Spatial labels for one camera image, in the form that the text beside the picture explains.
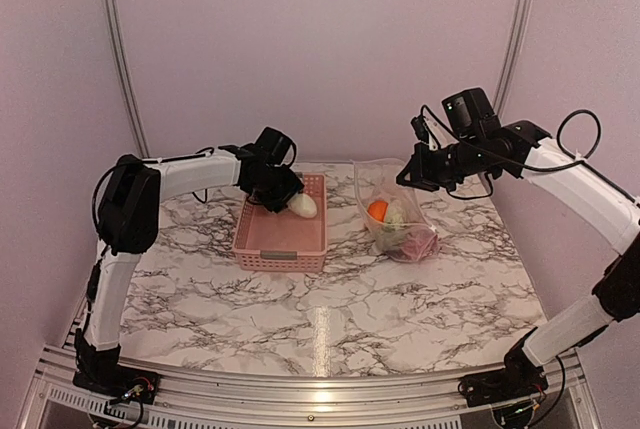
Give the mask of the red pepper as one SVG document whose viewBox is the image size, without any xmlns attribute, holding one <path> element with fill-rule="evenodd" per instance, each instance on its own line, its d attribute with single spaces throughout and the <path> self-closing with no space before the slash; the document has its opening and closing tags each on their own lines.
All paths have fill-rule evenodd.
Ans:
<svg viewBox="0 0 640 429">
<path fill-rule="evenodd" d="M 438 253 L 438 235 L 430 228 L 416 227 L 407 233 L 401 248 L 407 261 L 421 261 Z"/>
</svg>

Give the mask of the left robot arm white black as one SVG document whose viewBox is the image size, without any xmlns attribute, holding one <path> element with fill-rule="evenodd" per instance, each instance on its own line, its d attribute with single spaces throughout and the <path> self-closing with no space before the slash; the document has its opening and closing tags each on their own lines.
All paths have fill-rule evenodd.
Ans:
<svg viewBox="0 0 640 429">
<path fill-rule="evenodd" d="M 126 372 L 119 364 L 121 315 L 133 271 L 158 236 L 161 203 L 235 186 L 250 203 L 269 212 L 288 209 L 313 218 L 317 205 L 284 163 L 286 154 L 249 143 L 166 159 L 125 155 L 101 177 L 92 196 L 99 254 L 87 285 L 87 313 L 75 348 L 80 373 L 102 392 L 116 394 L 126 385 Z"/>
</svg>

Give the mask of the clear zip top bag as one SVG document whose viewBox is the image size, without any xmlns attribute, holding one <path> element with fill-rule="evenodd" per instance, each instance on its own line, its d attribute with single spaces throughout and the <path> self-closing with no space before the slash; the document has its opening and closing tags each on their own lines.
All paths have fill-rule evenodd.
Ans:
<svg viewBox="0 0 640 429">
<path fill-rule="evenodd" d="M 428 223 L 413 189 L 396 183 L 405 163 L 386 158 L 355 161 L 356 204 L 379 252 L 396 262 L 417 263 L 437 254 L 435 227 Z"/>
</svg>

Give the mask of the orange pepper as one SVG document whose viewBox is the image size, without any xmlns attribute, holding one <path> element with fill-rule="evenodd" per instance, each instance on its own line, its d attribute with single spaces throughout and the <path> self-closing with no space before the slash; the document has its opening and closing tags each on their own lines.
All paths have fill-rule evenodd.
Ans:
<svg viewBox="0 0 640 429">
<path fill-rule="evenodd" d="M 368 215 L 381 223 L 385 222 L 386 214 L 389 208 L 389 203 L 385 200 L 374 200 L 367 208 Z"/>
</svg>

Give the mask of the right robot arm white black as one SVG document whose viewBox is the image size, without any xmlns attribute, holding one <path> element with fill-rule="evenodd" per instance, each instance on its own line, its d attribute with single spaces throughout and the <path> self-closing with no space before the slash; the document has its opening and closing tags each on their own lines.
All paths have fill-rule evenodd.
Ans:
<svg viewBox="0 0 640 429">
<path fill-rule="evenodd" d="M 612 322 L 639 312 L 639 205 L 589 168 L 568 157 L 551 135 L 529 121 L 466 128 L 456 143 L 433 149 L 420 142 L 396 177 L 399 185 L 435 192 L 453 189 L 470 175 L 507 172 L 547 191 L 595 228 L 616 259 L 585 296 L 523 337 L 505 355 L 495 387 L 515 397 L 535 370 L 587 343 Z"/>
</svg>

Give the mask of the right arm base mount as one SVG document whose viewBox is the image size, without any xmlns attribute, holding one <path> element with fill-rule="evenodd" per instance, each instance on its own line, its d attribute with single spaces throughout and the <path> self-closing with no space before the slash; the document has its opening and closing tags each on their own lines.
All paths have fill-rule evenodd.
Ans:
<svg viewBox="0 0 640 429">
<path fill-rule="evenodd" d="M 477 407 L 542 394 L 548 387 L 542 367 L 535 366 L 521 348 L 512 348 L 501 369 L 467 374 L 457 389 L 469 407 Z"/>
</svg>

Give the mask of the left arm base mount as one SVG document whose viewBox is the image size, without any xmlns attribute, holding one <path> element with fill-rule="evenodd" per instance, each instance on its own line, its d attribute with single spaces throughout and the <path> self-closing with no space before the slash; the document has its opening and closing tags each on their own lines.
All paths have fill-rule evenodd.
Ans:
<svg viewBox="0 0 640 429">
<path fill-rule="evenodd" d="M 153 371 L 124 366 L 119 363 L 120 347 L 97 351 L 92 346 L 76 350 L 76 387 L 112 398 L 124 399 L 135 386 L 142 387 L 141 399 L 152 404 L 157 394 L 160 375 Z"/>
</svg>

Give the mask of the dark purple pepper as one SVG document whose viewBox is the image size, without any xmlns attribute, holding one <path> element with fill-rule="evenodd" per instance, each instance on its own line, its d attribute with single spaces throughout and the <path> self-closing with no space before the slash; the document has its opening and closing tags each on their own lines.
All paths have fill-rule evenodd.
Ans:
<svg viewBox="0 0 640 429">
<path fill-rule="evenodd" d="M 386 251 L 386 254 L 389 257 L 397 259 L 397 260 L 403 260 L 403 259 L 406 258 L 405 252 L 399 247 L 390 248 L 389 250 Z"/>
</svg>

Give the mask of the white cabbage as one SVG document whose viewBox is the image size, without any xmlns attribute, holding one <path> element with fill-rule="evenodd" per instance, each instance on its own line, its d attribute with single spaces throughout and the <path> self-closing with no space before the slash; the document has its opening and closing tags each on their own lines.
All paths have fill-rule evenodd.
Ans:
<svg viewBox="0 0 640 429">
<path fill-rule="evenodd" d="M 392 200 L 386 214 L 385 222 L 379 223 L 377 234 L 383 246 L 396 246 L 402 243 L 410 228 L 409 211 L 400 200 Z"/>
<path fill-rule="evenodd" d="M 293 214 L 304 219 L 312 219 L 318 213 L 317 205 L 314 199 L 304 192 L 295 194 L 287 202 L 287 208 Z"/>
</svg>

